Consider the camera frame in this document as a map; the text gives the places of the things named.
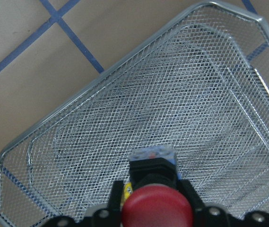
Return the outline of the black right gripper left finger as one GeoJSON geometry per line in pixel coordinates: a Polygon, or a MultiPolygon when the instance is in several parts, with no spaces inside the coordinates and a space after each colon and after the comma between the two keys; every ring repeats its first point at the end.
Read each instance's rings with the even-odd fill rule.
{"type": "Polygon", "coordinates": [[[122,196],[123,196],[123,188],[124,188],[123,181],[114,181],[113,182],[110,196],[109,196],[109,200],[107,203],[107,208],[109,210],[113,210],[113,211],[120,210],[122,196]]]}

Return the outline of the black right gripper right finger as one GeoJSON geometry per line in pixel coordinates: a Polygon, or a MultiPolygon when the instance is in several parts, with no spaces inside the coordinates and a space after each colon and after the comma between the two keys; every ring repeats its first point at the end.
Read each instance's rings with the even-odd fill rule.
{"type": "Polygon", "coordinates": [[[194,210],[202,210],[204,203],[189,180],[180,180],[180,193],[185,196],[194,210]]]}

